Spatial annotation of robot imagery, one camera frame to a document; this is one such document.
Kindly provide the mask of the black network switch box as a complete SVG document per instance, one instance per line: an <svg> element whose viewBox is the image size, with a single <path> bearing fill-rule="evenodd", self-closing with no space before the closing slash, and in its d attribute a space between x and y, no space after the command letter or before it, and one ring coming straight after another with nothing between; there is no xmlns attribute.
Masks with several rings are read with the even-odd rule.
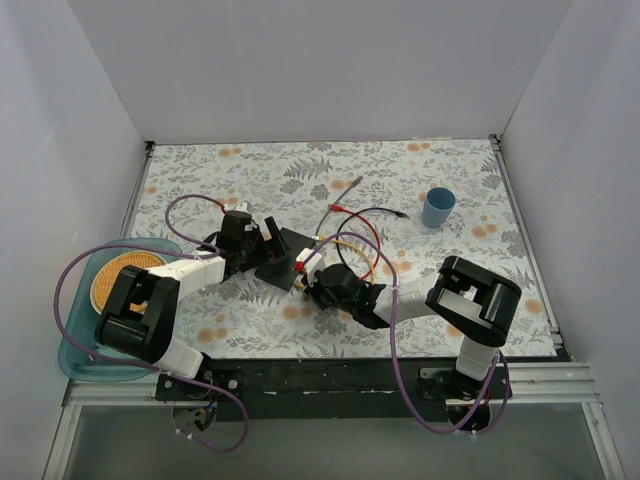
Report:
<svg viewBox="0 0 640 480"><path fill-rule="evenodd" d="M293 282L297 277L297 257L304 249L312 249L315 242L312 238L299 234L288 228L281 228L279 233L288 245L285 249L285 253L282 256L257 267L255 270L255 277L288 292L291 290Z"/></svg>

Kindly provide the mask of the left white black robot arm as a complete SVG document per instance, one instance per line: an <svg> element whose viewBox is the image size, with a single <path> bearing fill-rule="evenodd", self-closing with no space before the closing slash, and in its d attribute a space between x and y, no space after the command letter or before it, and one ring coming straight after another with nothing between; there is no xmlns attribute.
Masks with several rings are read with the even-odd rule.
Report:
<svg viewBox="0 0 640 480"><path fill-rule="evenodd" d="M178 375L178 387L188 398L205 398L213 377L201 367L204 354L173 334L178 304L209 285L290 253L275 220L269 217L265 223L269 239L251 214L232 210L193 254L159 267L123 267L96 326L97 343Z"/></svg>

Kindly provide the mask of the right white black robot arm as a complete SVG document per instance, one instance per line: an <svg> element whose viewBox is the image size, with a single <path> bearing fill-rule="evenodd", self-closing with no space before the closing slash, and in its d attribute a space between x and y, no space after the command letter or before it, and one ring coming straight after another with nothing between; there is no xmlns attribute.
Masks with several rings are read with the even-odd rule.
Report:
<svg viewBox="0 0 640 480"><path fill-rule="evenodd" d="M371 284L346 265L327 266L314 255L302 271L304 292L325 310L336 308L366 328L388 328L426 316L439 316L463 334L452 373L454 389L475 397L489 384L488 370L507 336L522 296L511 280L462 257L447 257L441 268L397 287Z"/></svg>

